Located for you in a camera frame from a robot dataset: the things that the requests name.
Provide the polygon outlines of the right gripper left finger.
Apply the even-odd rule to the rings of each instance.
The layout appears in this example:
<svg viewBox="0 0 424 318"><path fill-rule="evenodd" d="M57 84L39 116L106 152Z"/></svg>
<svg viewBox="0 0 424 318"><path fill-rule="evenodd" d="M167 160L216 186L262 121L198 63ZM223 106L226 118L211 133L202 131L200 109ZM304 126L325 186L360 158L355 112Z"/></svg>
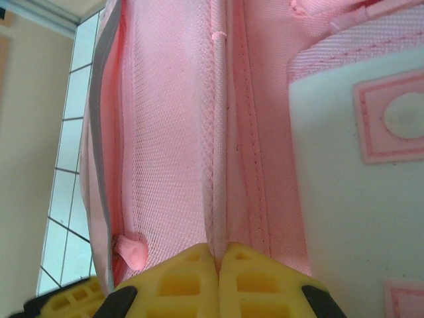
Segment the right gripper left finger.
<svg viewBox="0 0 424 318"><path fill-rule="evenodd" d="M218 317L218 275L206 244L196 244L120 283L106 317Z"/></svg>

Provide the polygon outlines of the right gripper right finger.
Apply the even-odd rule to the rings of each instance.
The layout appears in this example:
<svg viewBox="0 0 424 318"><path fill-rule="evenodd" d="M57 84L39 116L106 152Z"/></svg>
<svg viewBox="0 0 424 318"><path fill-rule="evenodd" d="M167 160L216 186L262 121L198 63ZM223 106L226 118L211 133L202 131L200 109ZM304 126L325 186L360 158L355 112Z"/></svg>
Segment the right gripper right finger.
<svg viewBox="0 0 424 318"><path fill-rule="evenodd" d="M219 272L221 317L345 317L318 280L243 244L228 245Z"/></svg>

